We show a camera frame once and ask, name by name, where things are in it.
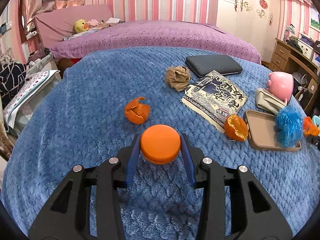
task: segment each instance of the wooden desk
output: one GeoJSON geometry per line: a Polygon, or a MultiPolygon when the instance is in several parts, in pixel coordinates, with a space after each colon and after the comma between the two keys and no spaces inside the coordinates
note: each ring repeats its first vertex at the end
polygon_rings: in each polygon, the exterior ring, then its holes
{"type": "MultiPolygon", "coordinates": [[[[306,85],[306,88],[309,89],[312,97],[304,108],[304,111],[307,115],[310,115],[320,89],[318,76],[316,75],[317,66],[298,50],[292,48],[283,41],[276,39],[276,46],[273,51],[269,69],[289,74],[292,74],[293,72],[300,72],[303,75],[307,74],[308,85],[306,85]]],[[[300,95],[301,93],[299,92],[295,98],[299,99],[300,95]]]]}

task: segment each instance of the purple bedspread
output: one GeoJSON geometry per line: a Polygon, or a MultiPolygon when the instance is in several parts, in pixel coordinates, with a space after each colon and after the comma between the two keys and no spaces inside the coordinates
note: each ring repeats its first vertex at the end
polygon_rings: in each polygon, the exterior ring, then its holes
{"type": "Polygon", "coordinates": [[[205,49],[261,64],[251,44],[213,25],[173,21],[121,23],[68,41],[57,42],[50,50],[54,57],[83,58],[97,51],[134,46],[169,46],[205,49]]]}

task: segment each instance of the blue gripper pad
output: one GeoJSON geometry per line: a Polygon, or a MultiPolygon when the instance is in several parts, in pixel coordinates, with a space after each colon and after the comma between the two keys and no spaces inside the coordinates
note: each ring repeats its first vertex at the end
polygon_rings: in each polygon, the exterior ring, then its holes
{"type": "Polygon", "coordinates": [[[181,135],[181,154],[184,163],[184,168],[187,173],[188,181],[192,187],[196,185],[195,166],[192,162],[192,158],[188,149],[187,142],[183,135],[181,135]]]}
{"type": "Polygon", "coordinates": [[[126,178],[125,184],[129,187],[133,182],[133,177],[137,169],[139,155],[140,155],[140,138],[141,135],[138,136],[136,143],[132,149],[132,153],[127,164],[126,178]]]}

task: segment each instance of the poster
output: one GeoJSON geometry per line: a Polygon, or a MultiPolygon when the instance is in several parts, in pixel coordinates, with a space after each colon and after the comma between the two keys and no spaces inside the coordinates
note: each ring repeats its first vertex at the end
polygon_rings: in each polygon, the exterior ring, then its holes
{"type": "Polygon", "coordinates": [[[312,6],[311,7],[311,22],[310,27],[320,32],[320,14],[317,9],[312,6]]]}

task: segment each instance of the plastic container lid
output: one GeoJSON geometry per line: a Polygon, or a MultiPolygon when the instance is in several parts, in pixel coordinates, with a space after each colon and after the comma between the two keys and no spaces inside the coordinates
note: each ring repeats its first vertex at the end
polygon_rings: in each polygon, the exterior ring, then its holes
{"type": "Polygon", "coordinates": [[[141,135],[141,152],[148,161],[155,164],[166,164],[173,161],[180,147],[180,135],[175,129],[164,124],[153,125],[141,135]]]}

